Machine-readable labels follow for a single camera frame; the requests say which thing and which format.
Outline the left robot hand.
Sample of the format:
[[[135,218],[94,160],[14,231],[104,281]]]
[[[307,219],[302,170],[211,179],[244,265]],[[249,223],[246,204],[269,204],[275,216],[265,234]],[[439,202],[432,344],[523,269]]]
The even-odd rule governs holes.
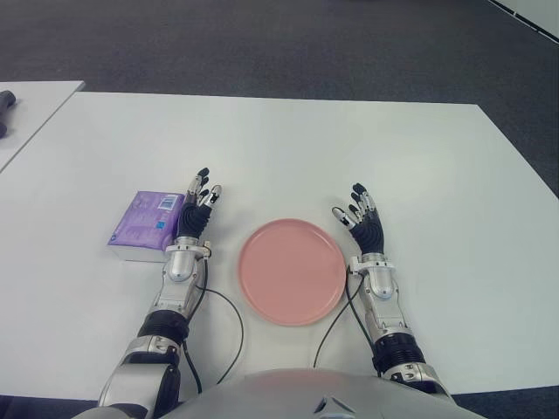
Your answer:
[[[197,172],[184,197],[183,205],[177,219],[176,237],[200,238],[218,199],[222,195],[222,186],[205,186],[209,181],[210,170],[202,168]]]

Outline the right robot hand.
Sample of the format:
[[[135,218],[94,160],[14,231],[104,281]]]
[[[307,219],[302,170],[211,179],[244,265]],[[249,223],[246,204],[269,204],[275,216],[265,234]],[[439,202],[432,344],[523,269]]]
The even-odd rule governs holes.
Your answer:
[[[355,202],[355,205],[349,205],[352,216],[333,207],[334,217],[349,231],[363,255],[384,254],[383,226],[372,196],[358,182],[352,186],[351,197]]]

